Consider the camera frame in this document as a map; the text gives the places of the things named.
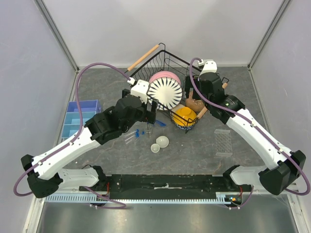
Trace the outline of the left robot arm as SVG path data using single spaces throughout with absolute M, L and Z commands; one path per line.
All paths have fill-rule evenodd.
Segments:
M 31 193 L 37 198 L 44 198 L 59 188 L 84 186 L 96 191 L 105 189 L 107 180 L 99 166 L 86 171 L 65 170 L 64 166 L 87 151 L 120 137 L 136 122 L 153 124 L 157 105 L 158 100 L 155 99 L 151 103 L 151 110 L 148 110 L 143 97 L 132 95 L 125 89 L 115 106 L 95 114 L 72 137 L 41 155 L 24 155 L 21 163 Z

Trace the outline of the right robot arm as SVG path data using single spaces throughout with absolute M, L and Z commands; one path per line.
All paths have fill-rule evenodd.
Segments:
M 311 184 L 302 171 L 305 154 L 300 150 L 292 151 L 269 134 L 237 97 L 225 93 L 219 74 L 188 75 L 185 80 L 186 96 L 192 88 L 194 97 L 203 101 L 211 115 L 238 133 L 264 162 L 263 166 L 235 165 L 228 169 L 222 180 L 226 190 L 234 191 L 245 184 L 260 185 L 269 193 L 279 195 L 297 178 L 303 177 L 307 190 L 301 195 L 310 193 Z

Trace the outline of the black wire dish basket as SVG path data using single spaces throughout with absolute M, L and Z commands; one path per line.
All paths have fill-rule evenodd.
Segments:
M 160 43 L 131 65 L 127 72 L 135 80 L 150 84 L 147 101 L 158 100 L 157 109 L 179 129 L 188 132 L 207 111 L 190 82 L 190 65 L 165 48 L 151 55 Z

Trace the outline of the clear test tube rack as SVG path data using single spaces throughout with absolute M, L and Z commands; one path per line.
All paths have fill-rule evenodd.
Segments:
M 214 131 L 215 150 L 218 157 L 230 157 L 233 154 L 231 131 L 216 129 Z

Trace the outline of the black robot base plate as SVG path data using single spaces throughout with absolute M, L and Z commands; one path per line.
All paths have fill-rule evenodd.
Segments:
M 212 175 L 113 174 L 90 188 L 111 199 L 194 199 L 216 197 L 217 192 L 251 191 L 250 185 L 236 185 L 228 178 Z

